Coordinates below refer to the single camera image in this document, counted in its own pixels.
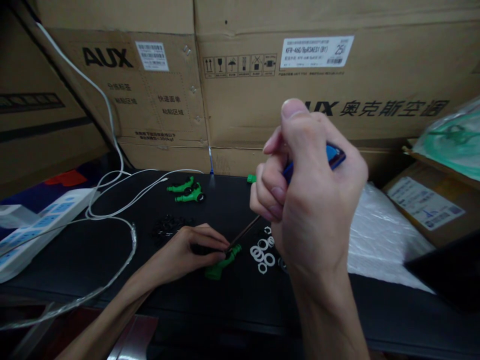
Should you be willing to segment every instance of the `red object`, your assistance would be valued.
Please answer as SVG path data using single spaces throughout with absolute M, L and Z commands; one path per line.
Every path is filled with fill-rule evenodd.
M 73 187 L 80 184 L 83 184 L 87 181 L 87 178 L 79 173 L 77 170 L 70 170 L 64 172 L 63 174 L 54 176 L 47 181 L 46 185 L 56 185 L 62 184 L 64 187 Z

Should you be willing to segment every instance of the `finger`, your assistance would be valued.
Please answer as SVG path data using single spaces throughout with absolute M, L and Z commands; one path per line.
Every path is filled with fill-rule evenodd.
M 295 163 L 294 176 L 297 171 L 309 173 L 312 168 L 320 173 L 330 170 L 324 125 L 310 114 L 301 100 L 289 99 L 283 103 L 281 132 Z
M 197 269 L 204 268 L 207 266 L 213 266 L 218 264 L 222 260 L 225 260 L 225 253 L 221 251 L 211 252 L 208 255 L 195 255 L 193 258 L 193 263 Z
M 193 244 L 198 244 L 207 248 L 212 248 L 220 251 L 226 250 L 230 243 L 227 241 L 226 243 L 220 242 L 217 239 L 214 239 L 210 236 L 201 235 L 199 233 L 193 232 L 188 239 L 188 242 Z
M 325 114 L 321 112 L 312 112 L 311 115 L 314 119 L 323 124 L 326 141 L 342 149 L 347 156 L 356 150 L 350 141 L 343 136 Z
M 209 236 L 211 238 L 214 238 L 215 240 L 218 240 L 219 242 L 229 245 L 229 241 L 225 238 L 225 236 L 223 236 L 221 233 L 216 231 L 213 227 L 211 227 L 207 223 L 193 227 L 192 229 L 198 234 Z
M 275 218 L 281 220 L 284 208 L 265 187 L 262 179 L 265 166 L 265 163 L 261 163 L 256 167 L 256 197 L 258 202 L 262 204 Z
M 287 161 L 288 155 L 286 153 L 275 153 L 267 159 L 261 174 L 261 183 L 281 206 L 285 204 L 288 187 L 284 178 Z
M 282 127 L 278 126 L 263 146 L 263 153 L 266 155 L 272 154 L 283 142 Z
M 335 174 L 338 177 L 345 178 L 350 178 L 354 174 L 357 179 L 355 183 L 363 188 L 368 178 L 368 169 L 359 150 L 343 136 L 327 116 L 320 112 L 313 112 L 312 116 L 323 123 L 327 141 L 342 149 L 346 155 L 346 159 L 343 162 L 344 166 L 340 166 Z
M 275 216 L 263 206 L 257 198 L 257 183 L 254 182 L 250 187 L 250 209 L 269 222 L 276 222 Z

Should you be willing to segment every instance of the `blue screwdriver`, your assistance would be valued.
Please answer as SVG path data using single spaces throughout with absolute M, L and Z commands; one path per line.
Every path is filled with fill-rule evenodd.
M 345 153 L 343 152 L 342 149 L 336 147 L 335 145 L 332 145 L 331 143 L 327 142 L 326 143 L 326 157 L 328 158 L 328 164 L 330 165 L 330 169 L 334 170 L 337 166 L 339 166 L 347 157 Z M 290 184 L 290 181 L 292 180 L 292 175 L 294 174 L 294 163 L 291 162 L 285 170 L 283 171 L 283 177 L 286 180 L 287 184 Z M 254 225 L 257 223 L 258 220 L 260 220 L 260 215 L 258 215 L 256 218 L 253 219 L 251 223 L 249 223 L 246 228 L 244 228 L 236 237 L 233 239 L 233 241 L 230 243 L 228 248 L 225 250 L 225 253 L 228 253 L 235 243 L 237 242 L 238 239 L 242 238 L 246 233 L 249 232 L 251 228 L 254 227 Z
M 330 169 L 334 170 L 338 165 L 340 165 L 345 160 L 346 155 L 342 149 L 327 142 L 326 157 L 328 158 L 328 164 L 330 165 Z M 285 168 L 285 170 L 283 170 L 283 177 L 285 178 L 287 184 L 290 184 L 293 174 L 294 174 L 294 163 L 291 162 Z

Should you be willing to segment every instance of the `fingernail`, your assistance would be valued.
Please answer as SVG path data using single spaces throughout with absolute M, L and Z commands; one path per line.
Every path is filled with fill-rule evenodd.
M 281 116 L 284 119 L 290 119 L 292 116 L 296 114 L 305 114 L 305 113 L 308 114 L 309 110 L 307 109 L 303 101 L 299 99 L 295 99 L 295 98 L 288 99 L 281 106 Z
M 265 150 L 267 145 L 269 145 L 271 142 L 272 142 L 272 137 L 270 136 L 270 138 L 266 141 L 265 145 L 263 145 L 263 150 Z
M 284 212 L 284 209 L 276 204 L 276 205 L 273 205 L 273 206 L 270 206 L 268 208 L 268 211 L 270 211 L 274 217 L 276 217 L 278 220 L 281 220 L 282 219 L 282 214 Z
M 285 202 L 285 191 L 281 187 L 275 186 L 271 190 L 271 194 L 280 204 Z

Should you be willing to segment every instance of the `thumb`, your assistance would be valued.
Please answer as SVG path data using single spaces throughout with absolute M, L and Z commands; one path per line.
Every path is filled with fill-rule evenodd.
M 293 98 L 283 103 L 281 133 L 290 148 L 295 169 L 311 169 L 313 164 L 330 168 L 324 125 L 310 114 L 301 100 Z
M 215 265 L 222 260 L 225 260 L 225 253 L 222 251 L 214 251 L 209 253 L 208 255 L 197 256 L 196 257 L 196 267 L 197 268 L 204 268 L 207 266 Z

